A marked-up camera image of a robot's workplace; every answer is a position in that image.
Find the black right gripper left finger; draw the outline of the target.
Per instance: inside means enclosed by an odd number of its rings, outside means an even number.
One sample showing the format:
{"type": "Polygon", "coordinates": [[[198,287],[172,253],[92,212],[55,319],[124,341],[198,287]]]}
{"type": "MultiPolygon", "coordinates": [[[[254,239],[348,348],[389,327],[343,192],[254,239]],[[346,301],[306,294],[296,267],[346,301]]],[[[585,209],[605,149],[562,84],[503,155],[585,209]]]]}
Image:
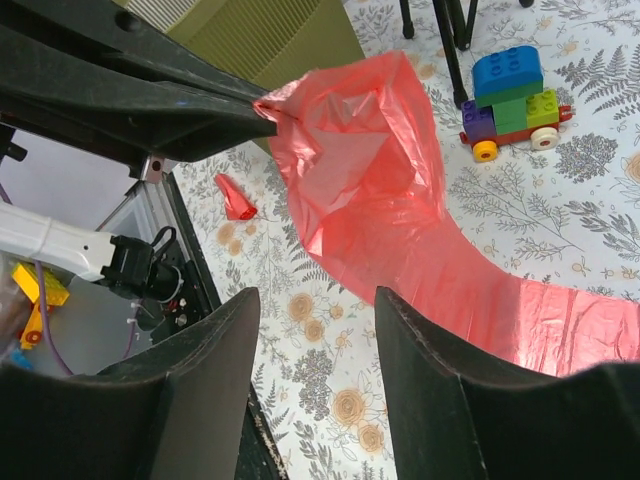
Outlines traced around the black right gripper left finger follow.
{"type": "Polygon", "coordinates": [[[260,322],[256,288],[95,375],[1,366],[5,479],[230,479],[260,322]]]}

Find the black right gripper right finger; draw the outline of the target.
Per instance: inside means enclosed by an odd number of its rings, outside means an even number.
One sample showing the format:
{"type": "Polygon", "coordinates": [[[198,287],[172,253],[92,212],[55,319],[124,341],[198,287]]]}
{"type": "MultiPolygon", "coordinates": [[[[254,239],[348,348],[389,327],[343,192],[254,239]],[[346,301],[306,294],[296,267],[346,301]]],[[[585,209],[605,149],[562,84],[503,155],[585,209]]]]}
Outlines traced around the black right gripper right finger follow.
{"type": "Polygon", "coordinates": [[[375,327],[401,479],[635,479],[639,368],[557,378],[491,355],[387,287],[375,327]]]}

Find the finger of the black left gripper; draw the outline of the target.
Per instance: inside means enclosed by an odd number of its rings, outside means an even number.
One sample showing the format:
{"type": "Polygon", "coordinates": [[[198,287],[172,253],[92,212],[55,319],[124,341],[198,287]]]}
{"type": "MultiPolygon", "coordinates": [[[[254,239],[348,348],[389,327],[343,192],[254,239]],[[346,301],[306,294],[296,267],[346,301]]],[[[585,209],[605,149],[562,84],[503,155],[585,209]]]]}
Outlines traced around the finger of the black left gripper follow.
{"type": "Polygon", "coordinates": [[[267,93],[214,67],[112,1],[3,1],[1,25],[58,52],[140,79],[247,102],[267,93]]]}
{"type": "Polygon", "coordinates": [[[119,163],[152,154],[193,163],[276,133],[274,122],[235,101],[206,113],[126,112],[55,104],[3,87],[1,114],[15,128],[119,163]]]}

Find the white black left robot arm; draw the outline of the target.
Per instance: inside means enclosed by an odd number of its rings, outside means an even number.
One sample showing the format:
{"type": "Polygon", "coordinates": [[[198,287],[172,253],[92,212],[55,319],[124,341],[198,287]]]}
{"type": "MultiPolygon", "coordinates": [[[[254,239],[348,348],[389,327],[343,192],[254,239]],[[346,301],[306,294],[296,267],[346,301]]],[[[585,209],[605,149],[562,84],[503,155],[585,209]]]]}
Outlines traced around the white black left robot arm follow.
{"type": "MultiPolygon", "coordinates": [[[[261,87],[220,70],[111,1],[1,5],[1,154],[23,160],[24,130],[125,165],[144,179],[164,160],[193,163],[275,124],[261,87]]],[[[1,248],[125,298],[172,299],[180,271],[153,245],[1,208],[1,248]]]]}

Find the red trash bag roll remainder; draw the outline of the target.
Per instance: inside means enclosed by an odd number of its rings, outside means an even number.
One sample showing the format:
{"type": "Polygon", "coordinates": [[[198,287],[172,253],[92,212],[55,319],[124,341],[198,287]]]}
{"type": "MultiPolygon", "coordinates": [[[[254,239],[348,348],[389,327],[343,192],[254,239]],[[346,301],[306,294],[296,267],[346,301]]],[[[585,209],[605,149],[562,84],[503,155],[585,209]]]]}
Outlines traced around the red trash bag roll remainder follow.
{"type": "Polygon", "coordinates": [[[217,174],[214,180],[224,197],[225,213],[228,220],[248,221],[256,216],[257,208],[228,175],[217,174]]]}

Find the red plastic trash bag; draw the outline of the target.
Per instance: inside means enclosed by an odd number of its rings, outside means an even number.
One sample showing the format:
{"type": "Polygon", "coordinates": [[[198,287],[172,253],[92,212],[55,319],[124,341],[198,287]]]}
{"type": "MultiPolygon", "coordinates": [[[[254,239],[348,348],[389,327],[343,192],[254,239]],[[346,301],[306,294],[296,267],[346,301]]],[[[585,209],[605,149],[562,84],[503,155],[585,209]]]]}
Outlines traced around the red plastic trash bag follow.
{"type": "Polygon", "coordinates": [[[255,111],[309,256],[371,301],[394,290],[427,319],[516,365],[564,376],[639,357],[639,307],[513,276],[463,235],[445,204],[430,100],[401,52],[314,70],[255,111]]]}

